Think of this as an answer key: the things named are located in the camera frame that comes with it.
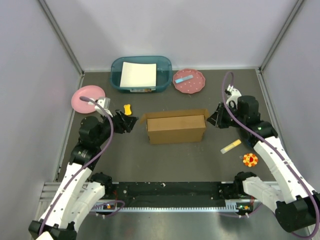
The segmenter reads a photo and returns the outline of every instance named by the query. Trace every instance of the pink bowl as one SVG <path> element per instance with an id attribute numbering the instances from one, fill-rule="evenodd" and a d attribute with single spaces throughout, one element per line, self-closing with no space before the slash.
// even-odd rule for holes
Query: pink bowl
<path id="1" fill-rule="evenodd" d="M 73 94 L 71 99 L 72 108 L 80 114 L 90 114 L 95 111 L 95 105 L 90 105 L 88 102 L 80 100 L 81 96 L 97 100 L 100 97 L 105 97 L 106 94 L 101 87 L 95 85 L 84 86 Z"/>

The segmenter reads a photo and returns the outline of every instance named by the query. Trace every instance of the orange toy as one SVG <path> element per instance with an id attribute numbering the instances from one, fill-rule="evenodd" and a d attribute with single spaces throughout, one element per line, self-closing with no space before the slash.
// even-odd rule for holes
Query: orange toy
<path id="1" fill-rule="evenodd" d="M 253 153 L 247 153 L 243 156 L 243 163 L 249 168 L 254 167 L 258 164 L 258 157 Z"/>

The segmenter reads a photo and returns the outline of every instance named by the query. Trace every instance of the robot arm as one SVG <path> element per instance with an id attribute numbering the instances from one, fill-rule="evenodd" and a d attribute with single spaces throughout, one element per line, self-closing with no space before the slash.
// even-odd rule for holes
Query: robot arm
<path id="1" fill-rule="evenodd" d="M 112 116 L 108 110 L 109 102 L 108 98 L 101 97 L 96 103 L 104 111 L 97 106 L 95 109 L 98 111 L 99 108 L 100 114 L 106 112 Z M 78 143 L 71 152 L 71 158 L 60 187 L 46 212 L 38 221 L 34 220 L 29 225 L 29 232 L 34 239 L 75 240 L 81 223 L 95 203 L 105 195 L 112 195 L 115 190 L 110 176 L 95 173 L 90 178 L 84 193 L 79 196 L 99 157 L 96 161 L 91 160 L 101 152 L 100 146 L 111 135 L 111 126 L 107 116 L 102 115 L 101 117 L 102 122 L 95 116 L 85 117 L 81 121 Z M 115 115 L 111 118 L 114 133 L 130 133 L 137 119 L 137 117 L 126 116 L 116 110 Z M 40 232 L 44 221 L 43 232 Z"/>
<path id="2" fill-rule="evenodd" d="M 318 208 L 320 207 L 320 194 L 298 172 L 284 151 L 276 130 L 269 122 L 260 119 L 258 101 L 253 96 L 242 96 L 237 89 L 230 85 L 225 93 L 228 96 L 226 103 L 236 119 L 262 136 L 284 157 L 284 160 L 280 159 L 266 143 L 242 129 L 226 111 L 224 103 L 219 103 L 215 113 L 207 121 L 221 129 L 239 128 L 244 141 L 262 157 L 280 187 L 280 191 L 278 191 L 265 184 L 254 173 L 240 172 L 234 179 L 236 192 L 260 200 L 275 213 L 279 224 L 287 232 L 293 232 L 315 224 L 315 208 L 302 183 L 313 194 Z M 299 180 L 289 170 L 288 166 L 299 176 Z"/>

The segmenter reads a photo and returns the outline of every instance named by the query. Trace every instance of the pink dotted plate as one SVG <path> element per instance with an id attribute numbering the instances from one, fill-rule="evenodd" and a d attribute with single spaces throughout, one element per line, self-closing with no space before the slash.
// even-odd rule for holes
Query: pink dotted plate
<path id="1" fill-rule="evenodd" d="M 80 100 L 81 96 L 97 100 L 100 97 L 105 97 L 106 94 L 101 87 L 95 85 L 84 86 L 73 94 L 71 99 L 72 108 L 80 114 L 90 114 L 95 111 L 95 105 Z"/>
<path id="2" fill-rule="evenodd" d="M 184 78 L 189 75 L 193 75 L 193 78 L 180 83 L 175 82 L 175 80 Z M 180 92 L 182 92 L 183 94 L 197 93 L 204 88 L 205 83 L 206 83 L 206 79 L 203 76 L 203 74 L 195 69 L 185 68 L 183 70 L 176 72 L 176 74 L 173 75 L 174 87 Z"/>

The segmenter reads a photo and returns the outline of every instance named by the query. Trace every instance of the yellow marker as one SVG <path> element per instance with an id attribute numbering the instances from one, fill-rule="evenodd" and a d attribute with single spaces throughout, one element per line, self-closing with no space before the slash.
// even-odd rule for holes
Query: yellow marker
<path id="1" fill-rule="evenodd" d="M 124 107 L 124 114 L 127 116 L 130 116 L 132 114 L 131 109 L 130 109 L 131 104 L 126 104 L 123 107 Z"/>
<path id="2" fill-rule="evenodd" d="M 238 139 L 238 140 L 234 141 L 233 143 L 229 144 L 228 146 L 222 148 L 220 150 L 220 152 L 222 154 L 225 154 L 226 152 L 230 151 L 231 149 L 233 149 L 234 147 L 238 146 L 239 144 L 241 144 L 240 139 Z"/>

